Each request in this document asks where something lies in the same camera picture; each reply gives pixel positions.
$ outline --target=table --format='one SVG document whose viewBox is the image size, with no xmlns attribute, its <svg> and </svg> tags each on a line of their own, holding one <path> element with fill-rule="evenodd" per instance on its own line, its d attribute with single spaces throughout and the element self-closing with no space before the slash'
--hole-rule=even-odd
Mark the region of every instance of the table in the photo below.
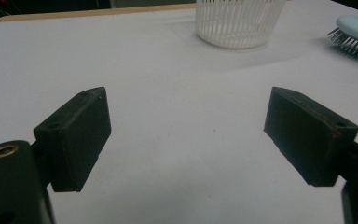
<svg viewBox="0 0 358 224">
<path fill-rule="evenodd" d="M 326 38 L 345 14 L 287 2 L 247 50 L 197 38 L 194 9 L 0 22 L 0 143 L 105 86 L 112 136 L 82 192 L 48 188 L 57 223 L 343 223 L 344 181 L 307 186 L 263 127 L 273 86 L 358 124 L 358 61 Z"/>
</svg>

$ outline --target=brown edge trim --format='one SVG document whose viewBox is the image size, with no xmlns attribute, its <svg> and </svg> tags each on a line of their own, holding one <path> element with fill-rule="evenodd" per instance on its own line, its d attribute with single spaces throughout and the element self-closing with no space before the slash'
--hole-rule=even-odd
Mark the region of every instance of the brown edge trim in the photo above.
<svg viewBox="0 0 358 224">
<path fill-rule="evenodd" d="M 191 4 L 153 6 L 153 7 L 124 7 L 124 8 L 109 8 L 109 9 L 88 10 L 88 11 L 70 11 L 70 12 L 13 15 L 13 16 L 1 17 L 0 22 L 1 21 L 32 21 L 32 20 L 45 20 L 45 19 L 73 18 L 73 17 L 118 15 L 118 14 L 139 13 L 139 12 L 190 9 L 190 8 L 194 8 L 194 7 L 196 7 L 196 4 L 191 3 Z"/>
</svg>

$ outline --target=brush bristle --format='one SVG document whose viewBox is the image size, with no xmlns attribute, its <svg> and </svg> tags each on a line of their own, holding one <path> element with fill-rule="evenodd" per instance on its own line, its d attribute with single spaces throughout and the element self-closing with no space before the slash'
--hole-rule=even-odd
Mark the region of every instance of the brush bristle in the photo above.
<svg viewBox="0 0 358 224">
<path fill-rule="evenodd" d="M 341 49 L 358 58 L 358 39 L 345 34 L 339 28 L 330 32 L 327 37 L 331 39 L 333 43 L 338 44 Z"/>
</svg>

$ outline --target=brush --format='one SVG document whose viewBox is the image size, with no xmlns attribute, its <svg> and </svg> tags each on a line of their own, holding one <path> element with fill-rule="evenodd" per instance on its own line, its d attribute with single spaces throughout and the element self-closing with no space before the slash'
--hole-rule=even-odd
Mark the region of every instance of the brush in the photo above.
<svg viewBox="0 0 358 224">
<path fill-rule="evenodd" d="M 350 55 L 358 58 L 358 17 L 341 16 L 336 21 L 337 28 L 327 36 L 333 43 Z"/>
</svg>

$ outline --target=white plastic container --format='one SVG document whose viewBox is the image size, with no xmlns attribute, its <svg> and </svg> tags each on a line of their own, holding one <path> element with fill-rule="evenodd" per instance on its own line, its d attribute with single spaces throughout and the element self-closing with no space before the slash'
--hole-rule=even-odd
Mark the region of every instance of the white plastic container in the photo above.
<svg viewBox="0 0 358 224">
<path fill-rule="evenodd" d="M 286 0 L 197 0 L 196 32 L 230 49 L 260 46 L 269 36 Z"/>
</svg>

